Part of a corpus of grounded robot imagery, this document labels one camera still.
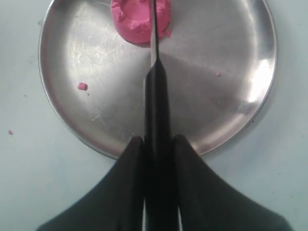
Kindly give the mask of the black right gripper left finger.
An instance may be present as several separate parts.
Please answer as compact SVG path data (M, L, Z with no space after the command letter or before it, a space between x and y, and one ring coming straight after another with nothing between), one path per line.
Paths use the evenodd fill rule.
M105 177L83 198L42 224L40 231L141 231L144 143L133 137Z

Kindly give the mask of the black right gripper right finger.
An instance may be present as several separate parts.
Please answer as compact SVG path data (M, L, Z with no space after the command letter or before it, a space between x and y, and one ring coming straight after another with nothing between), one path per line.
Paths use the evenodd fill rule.
M182 228L185 231L287 231L281 215L220 178L183 135L173 139Z

